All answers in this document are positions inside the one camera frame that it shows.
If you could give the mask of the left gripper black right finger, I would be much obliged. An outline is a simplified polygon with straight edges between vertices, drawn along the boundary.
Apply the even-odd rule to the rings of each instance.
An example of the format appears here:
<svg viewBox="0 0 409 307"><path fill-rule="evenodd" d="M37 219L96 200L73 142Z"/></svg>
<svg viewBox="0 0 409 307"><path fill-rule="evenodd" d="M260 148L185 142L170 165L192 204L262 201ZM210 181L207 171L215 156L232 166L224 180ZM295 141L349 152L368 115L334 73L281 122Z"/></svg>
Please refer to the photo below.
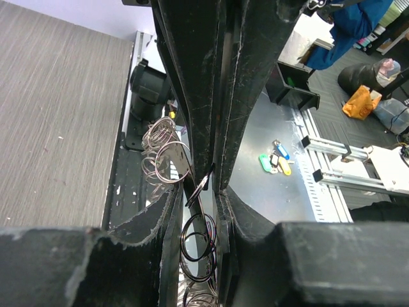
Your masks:
<svg viewBox="0 0 409 307"><path fill-rule="evenodd" d="M214 196L224 306L407 306L407 223L273 224Z"/></svg>

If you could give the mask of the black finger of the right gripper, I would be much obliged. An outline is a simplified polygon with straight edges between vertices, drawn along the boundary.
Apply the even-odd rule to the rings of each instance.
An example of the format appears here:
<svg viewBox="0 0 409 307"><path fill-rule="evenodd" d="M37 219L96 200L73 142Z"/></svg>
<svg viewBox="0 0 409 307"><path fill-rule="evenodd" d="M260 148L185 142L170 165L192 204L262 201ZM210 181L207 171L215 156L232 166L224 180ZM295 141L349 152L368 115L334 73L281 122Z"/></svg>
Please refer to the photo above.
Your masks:
<svg viewBox="0 0 409 307"><path fill-rule="evenodd" d="M245 127L306 1L240 1L224 64L223 99L215 143L213 190L230 181Z"/></svg>
<svg viewBox="0 0 409 307"><path fill-rule="evenodd" d="M188 128L198 184L214 163L220 1L152 1L159 53Z"/></svg>

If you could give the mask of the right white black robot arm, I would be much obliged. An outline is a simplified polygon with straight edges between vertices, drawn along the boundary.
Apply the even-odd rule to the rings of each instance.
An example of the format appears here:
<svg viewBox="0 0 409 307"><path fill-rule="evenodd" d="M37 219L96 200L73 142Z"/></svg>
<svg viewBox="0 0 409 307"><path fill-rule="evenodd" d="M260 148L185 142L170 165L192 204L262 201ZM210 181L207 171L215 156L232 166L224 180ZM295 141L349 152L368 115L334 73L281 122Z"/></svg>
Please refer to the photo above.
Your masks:
<svg viewBox="0 0 409 307"><path fill-rule="evenodd" d="M305 1L137 1L149 6L164 71L146 75L142 62L130 78L132 113L174 97L189 133L193 177L213 170L224 190L252 109Z"/></svg>

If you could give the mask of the metal disc with key rings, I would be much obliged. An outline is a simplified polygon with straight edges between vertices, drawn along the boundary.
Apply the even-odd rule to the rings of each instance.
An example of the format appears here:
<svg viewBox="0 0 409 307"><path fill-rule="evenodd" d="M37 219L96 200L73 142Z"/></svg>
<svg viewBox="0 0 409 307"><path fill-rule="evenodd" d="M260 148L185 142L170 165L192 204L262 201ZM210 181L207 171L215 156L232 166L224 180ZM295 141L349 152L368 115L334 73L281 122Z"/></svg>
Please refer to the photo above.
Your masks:
<svg viewBox="0 0 409 307"><path fill-rule="evenodd" d="M178 238L178 306L219 306L217 291L216 223L205 212L200 194L207 185L207 173L195 184L189 161L189 147L181 140L175 122L165 116L148 126L142 138L141 168L153 190L148 205L168 187L184 184L182 203L190 216L182 221Z"/></svg>

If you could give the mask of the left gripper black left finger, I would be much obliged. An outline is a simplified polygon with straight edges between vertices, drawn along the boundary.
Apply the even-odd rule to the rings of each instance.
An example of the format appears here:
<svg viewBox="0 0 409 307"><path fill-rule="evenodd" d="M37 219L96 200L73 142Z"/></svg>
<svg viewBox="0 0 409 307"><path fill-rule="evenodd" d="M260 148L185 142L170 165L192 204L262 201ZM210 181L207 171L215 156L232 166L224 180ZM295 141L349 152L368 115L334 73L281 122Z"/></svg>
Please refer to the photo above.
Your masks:
<svg viewBox="0 0 409 307"><path fill-rule="evenodd" d="M176 306L183 188L106 232L1 229L2 306Z"/></svg>

